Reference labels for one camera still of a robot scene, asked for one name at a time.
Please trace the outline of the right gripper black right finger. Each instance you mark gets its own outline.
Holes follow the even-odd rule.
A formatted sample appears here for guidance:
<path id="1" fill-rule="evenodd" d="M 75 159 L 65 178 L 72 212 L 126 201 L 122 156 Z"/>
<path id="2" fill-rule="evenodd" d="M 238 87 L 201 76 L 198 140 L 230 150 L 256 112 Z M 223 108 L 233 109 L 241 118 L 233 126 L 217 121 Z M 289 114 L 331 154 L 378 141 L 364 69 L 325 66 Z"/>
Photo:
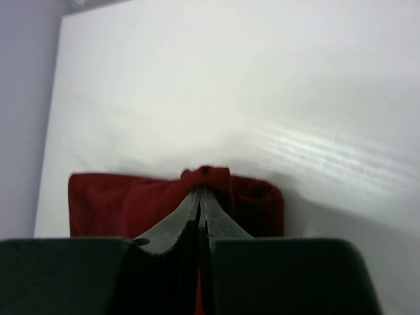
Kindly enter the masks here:
<path id="1" fill-rule="evenodd" d="M 254 238 L 209 189 L 198 226 L 206 314 L 381 314 L 366 264 L 333 238 Z"/>

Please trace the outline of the maroon t shirt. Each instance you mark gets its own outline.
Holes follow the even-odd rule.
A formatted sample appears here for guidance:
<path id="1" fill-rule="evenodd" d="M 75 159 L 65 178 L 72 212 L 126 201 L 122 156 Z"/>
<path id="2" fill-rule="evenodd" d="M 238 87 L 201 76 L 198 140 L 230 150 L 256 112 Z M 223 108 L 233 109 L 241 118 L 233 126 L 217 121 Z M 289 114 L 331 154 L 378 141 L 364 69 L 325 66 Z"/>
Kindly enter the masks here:
<path id="1" fill-rule="evenodd" d="M 108 173 L 73 174 L 68 182 L 71 237 L 122 236 L 141 248 L 150 271 L 140 279 L 154 314 L 201 314 L 198 217 L 201 190 L 252 236 L 283 236 L 284 199 L 263 180 L 226 167 L 184 171 L 177 180 Z"/>

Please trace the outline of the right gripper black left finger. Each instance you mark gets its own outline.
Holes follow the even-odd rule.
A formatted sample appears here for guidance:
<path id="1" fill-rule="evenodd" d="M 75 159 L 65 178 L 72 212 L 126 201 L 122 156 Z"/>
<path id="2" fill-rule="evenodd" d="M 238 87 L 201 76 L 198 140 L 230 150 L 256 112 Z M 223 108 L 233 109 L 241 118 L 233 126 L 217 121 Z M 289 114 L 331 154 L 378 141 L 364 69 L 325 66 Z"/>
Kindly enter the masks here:
<path id="1" fill-rule="evenodd" d="M 1 242 L 2 314 L 193 314 L 200 199 L 127 238 Z"/>

